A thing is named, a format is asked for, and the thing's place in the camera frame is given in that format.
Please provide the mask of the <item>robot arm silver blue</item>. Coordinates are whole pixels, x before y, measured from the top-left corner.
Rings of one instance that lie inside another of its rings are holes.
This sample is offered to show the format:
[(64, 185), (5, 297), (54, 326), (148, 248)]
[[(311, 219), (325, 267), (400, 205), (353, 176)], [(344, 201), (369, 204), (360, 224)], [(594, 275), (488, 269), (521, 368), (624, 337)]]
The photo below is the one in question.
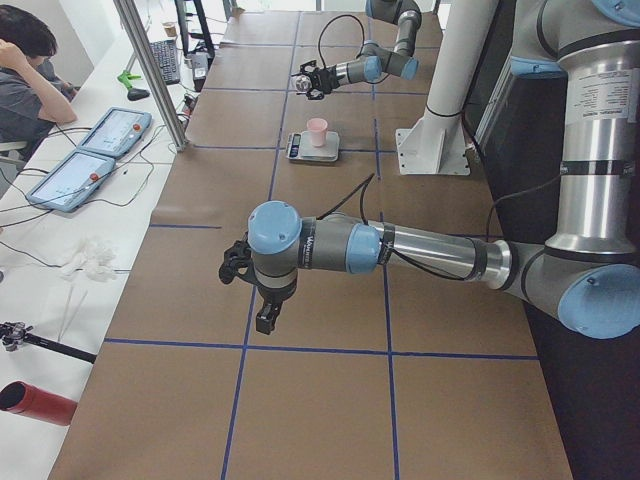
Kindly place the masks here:
[(275, 328), (302, 269), (365, 274), (403, 263), (450, 281), (483, 282), (567, 329), (594, 339), (639, 324), (637, 248), (629, 194), (638, 159), (639, 5), (635, 1), (519, 1), (510, 71), (566, 81), (558, 171), (493, 210), (524, 224), (524, 240), (453, 236), (345, 215), (333, 207), (302, 217), (282, 201), (257, 206), (239, 260), (222, 280), (253, 284), (263, 304), (256, 328)]
[(414, 58), (417, 32), (422, 14), (413, 1), (368, 1), (365, 13), (397, 27), (395, 45), (391, 50), (373, 40), (363, 39), (353, 60), (328, 66), (318, 66), (315, 60), (300, 65), (292, 75), (292, 84), (298, 95), (309, 100), (321, 100), (334, 90), (356, 83), (378, 83), (393, 75), (411, 80), (419, 62)]

